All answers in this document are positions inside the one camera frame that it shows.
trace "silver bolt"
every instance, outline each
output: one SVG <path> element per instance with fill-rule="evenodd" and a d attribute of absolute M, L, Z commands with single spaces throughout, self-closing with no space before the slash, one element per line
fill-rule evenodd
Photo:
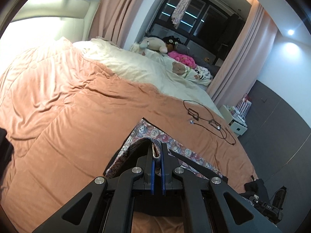
<path fill-rule="evenodd" d="M 182 167 L 176 167 L 175 172 L 176 173 L 183 173 L 185 170 Z"/>
<path fill-rule="evenodd" d="M 136 166 L 132 169 L 133 173 L 140 173 L 142 171 L 142 169 L 139 166 Z"/>
<path fill-rule="evenodd" d="M 103 177 L 97 177 L 96 179 L 95 179 L 95 183 L 96 184 L 103 184 L 105 182 L 105 179 L 103 178 Z"/>
<path fill-rule="evenodd" d="M 221 178 L 219 178 L 219 177 L 212 177 L 212 182 L 214 184 L 220 184 L 221 183 Z"/>

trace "nightstand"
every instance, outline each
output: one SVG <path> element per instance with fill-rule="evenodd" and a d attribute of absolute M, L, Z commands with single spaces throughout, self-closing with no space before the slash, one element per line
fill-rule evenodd
<path fill-rule="evenodd" d="M 233 117 L 227 106 L 222 105 L 219 109 L 219 112 L 222 114 L 223 118 L 226 120 L 227 124 L 230 126 L 232 131 L 236 136 L 243 135 L 247 130 L 247 125 L 243 120 Z"/>

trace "triangular cutout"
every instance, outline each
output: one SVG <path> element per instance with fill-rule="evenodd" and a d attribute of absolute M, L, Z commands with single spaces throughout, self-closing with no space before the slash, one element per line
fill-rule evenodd
<path fill-rule="evenodd" d="M 253 215 L 233 196 L 231 196 L 231 194 L 226 192 L 224 193 L 224 197 L 237 225 L 241 225 L 242 223 L 253 219 Z"/>
<path fill-rule="evenodd" d="M 63 214 L 62 219 L 74 225 L 79 225 L 91 198 L 92 193 L 87 193 L 81 200 Z"/>

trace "pink curtain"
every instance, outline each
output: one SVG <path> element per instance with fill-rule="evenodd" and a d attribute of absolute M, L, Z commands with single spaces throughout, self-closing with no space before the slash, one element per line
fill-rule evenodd
<path fill-rule="evenodd" d="M 272 49 L 277 30 L 272 18 L 254 0 L 239 37 L 207 89 L 218 108 L 236 106 L 250 91 Z"/>
<path fill-rule="evenodd" d="M 142 1 L 101 0 L 91 26 L 89 39 L 101 36 L 123 47 Z"/>

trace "window frame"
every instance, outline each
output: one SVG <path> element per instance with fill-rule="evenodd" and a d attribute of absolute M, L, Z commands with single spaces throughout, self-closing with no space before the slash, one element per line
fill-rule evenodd
<path fill-rule="evenodd" d="M 212 54 L 216 55 L 216 53 L 213 53 L 212 50 L 209 50 L 209 47 L 207 46 L 207 44 L 203 40 L 199 39 L 197 36 L 194 36 L 193 34 L 195 33 L 195 30 L 199 26 L 199 23 L 200 23 L 201 19 L 203 18 L 203 16 L 205 15 L 205 12 L 209 8 L 209 6 L 212 6 L 215 9 L 217 9 L 220 13 L 222 13 L 227 18 L 229 18 L 230 15 L 228 13 L 226 13 L 224 10 L 222 10 L 220 7 L 218 7 L 216 4 L 211 2 L 210 0 L 201 0 L 201 1 L 203 1 L 205 3 L 205 5 L 204 5 L 201 13 L 198 16 L 197 21 L 195 22 L 194 26 L 192 27 L 190 33 L 186 32 L 185 30 L 182 30 L 182 29 L 175 29 L 171 20 L 166 22 L 166 21 L 163 21 L 159 18 L 162 11 L 164 10 L 164 7 L 167 4 L 168 0 L 164 0 L 163 3 L 161 4 L 161 6 L 159 7 L 157 14 L 156 14 L 156 16 L 155 16 L 155 18 L 154 18 L 154 20 L 153 20 L 148 31 L 150 32 L 150 30 L 153 28 L 153 26 L 155 24 L 158 24 L 160 26 L 163 26 L 169 30 L 172 30 L 172 31 L 186 37 L 187 39 L 186 39 L 184 45 L 187 45 L 189 43 L 189 41 L 191 40 L 191 41 L 197 43 L 198 45 L 202 46 L 203 48 L 205 48 L 206 50 L 208 50 Z"/>

